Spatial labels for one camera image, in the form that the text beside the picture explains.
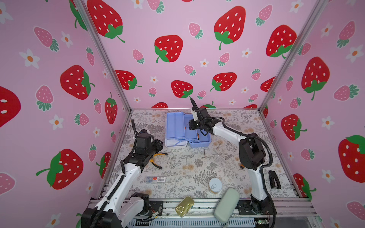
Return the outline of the yellow handled black pliers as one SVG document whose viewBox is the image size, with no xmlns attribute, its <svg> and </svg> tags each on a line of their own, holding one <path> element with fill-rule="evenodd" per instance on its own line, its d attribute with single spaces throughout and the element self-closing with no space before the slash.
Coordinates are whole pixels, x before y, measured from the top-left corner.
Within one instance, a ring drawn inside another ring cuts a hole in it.
<svg viewBox="0 0 365 228">
<path fill-rule="evenodd" d="M 159 157 L 165 157 L 168 156 L 168 153 L 156 153 L 153 155 L 153 157 L 149 160 L 149 162 L 156 168 L 162 170 L 162 166 L 159 165 Z"/>
</svg>

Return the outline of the white tool box pink handle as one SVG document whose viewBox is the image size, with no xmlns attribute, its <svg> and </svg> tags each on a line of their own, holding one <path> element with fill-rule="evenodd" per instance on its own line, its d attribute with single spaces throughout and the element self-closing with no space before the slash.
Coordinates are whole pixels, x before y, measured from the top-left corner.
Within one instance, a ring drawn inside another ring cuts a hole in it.
<svg viewBox="0 0 365 228">
<path fill-rule="evenodd" d="M 169 148 L 184 148 L 188 145 L 191 148 L 208 147 L 212 142 L 211 136 L 205 131 L 196 130 L 199 134 L 199 141 L 191 140 L 192 132 L 189 129 L 189 121 L 193 115 L 183 112 L 167 113 L 165 145 Z"/>
</svg>

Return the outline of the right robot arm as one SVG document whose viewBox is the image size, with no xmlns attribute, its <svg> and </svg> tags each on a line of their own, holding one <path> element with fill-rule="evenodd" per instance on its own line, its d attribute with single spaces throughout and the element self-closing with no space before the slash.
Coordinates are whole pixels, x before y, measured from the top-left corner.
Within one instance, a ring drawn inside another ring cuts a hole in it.
<svg viewBox="0 0 365 228">
<path fill-rule="evenodd" d="M 247 169 L 252 186 L 252 210 L 256 214 L 272 212 L 276 215 L 273 199 L 269 194 L 264 178 L 264 168 L 273 163 L 272 152 L 267 143 L 257 134 L 244 134 L 225 124 L 222 117 L 211 117 L 206 108 L 199 108 L 190 99 L 193 107 L 193 120 L 189 121 L 189 129 L 205 131 L 211 135 L 222 137 L 238 147 L 240 163 Z"/>
</svg>

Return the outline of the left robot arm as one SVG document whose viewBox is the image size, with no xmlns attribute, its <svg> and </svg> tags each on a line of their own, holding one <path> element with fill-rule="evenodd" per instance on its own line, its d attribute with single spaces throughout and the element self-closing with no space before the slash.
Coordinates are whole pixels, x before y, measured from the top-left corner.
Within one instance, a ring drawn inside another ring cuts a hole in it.
<svg viewBox="0 0 365 228">
<path fill-rule="evenodd" d="M 137 214 L 149 211 L 149 196 L 135 193 L 125 202 L 132 184 L 140 176 L 155 154 L 162 151 L 163 143 L 147 130 L 135 132 L 130 154 L 121 161 L 122 172 L 107 194 L 94 208 L 87 208 L 81 216 L 82 228 L 125 228 Z"/>
</svg>

